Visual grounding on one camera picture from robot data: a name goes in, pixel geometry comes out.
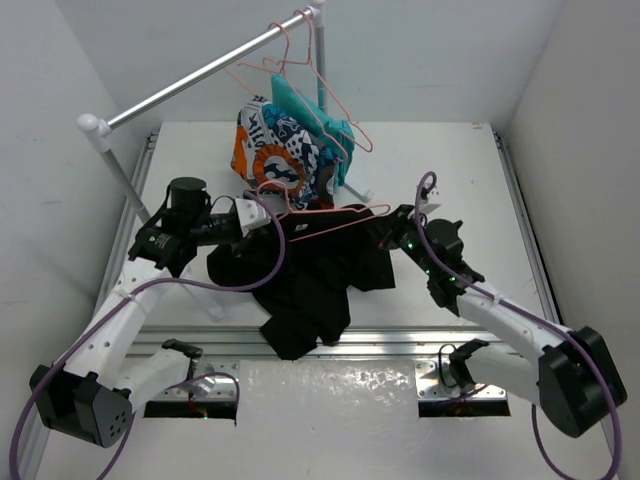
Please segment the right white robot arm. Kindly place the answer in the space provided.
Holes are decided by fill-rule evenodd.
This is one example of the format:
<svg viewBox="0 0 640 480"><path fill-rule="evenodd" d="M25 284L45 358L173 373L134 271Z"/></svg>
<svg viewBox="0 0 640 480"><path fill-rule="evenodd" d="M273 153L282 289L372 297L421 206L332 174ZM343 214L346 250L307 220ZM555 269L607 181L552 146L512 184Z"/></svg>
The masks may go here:
<svg viewBox="0 0 640 480"><path fill-rule="evenodd" d="M495 335L500 345L474 339L454 350L445 369L456 388L479 383L505 389L540 408L565 435L578 438L628 399L601 334L544 320L486 282L463 258L462 224L428 220L403 204L371 224L383 250L400 250L428 277L440 308Z"/></svg>

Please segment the black shirt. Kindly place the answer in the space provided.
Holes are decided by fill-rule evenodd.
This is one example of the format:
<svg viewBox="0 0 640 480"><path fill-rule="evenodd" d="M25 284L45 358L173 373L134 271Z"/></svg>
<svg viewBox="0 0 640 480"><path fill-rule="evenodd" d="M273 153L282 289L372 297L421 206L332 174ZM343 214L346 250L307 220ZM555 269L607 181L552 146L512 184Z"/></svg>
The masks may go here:
<svg viewBox="0 0 640 480"><path fill-rule="evenodd" d="M219 246L207 257L207 272L215 284L246 286L282 260L278 274L252 295L270 316L261 335L280 359L297 360L340 339L351 323L349 288L392 289L395 278L390 254L364 246L362 224L301 242L285 236L285 254L273 226L236 246Z"/></svg>

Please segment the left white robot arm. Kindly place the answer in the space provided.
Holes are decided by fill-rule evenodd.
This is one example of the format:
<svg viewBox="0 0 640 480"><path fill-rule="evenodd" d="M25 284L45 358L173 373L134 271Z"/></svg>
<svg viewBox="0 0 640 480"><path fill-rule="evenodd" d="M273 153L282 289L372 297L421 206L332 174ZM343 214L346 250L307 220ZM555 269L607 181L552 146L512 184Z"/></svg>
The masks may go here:
<svg viewBox="0 0 640 480"><path fill-rule="evenodd" d="M173 285L187 288L188 266L202 246L231 245L268 223L256 201L235 198L215 213L205 181L172 180L154 215L138 230L116 284L77 346L56 365L39 366L30 379L43 424L109 448L131 425L134 413L161 392L191 380L199 347L165 341L134 367L122 364L156 303Z"/></svg>

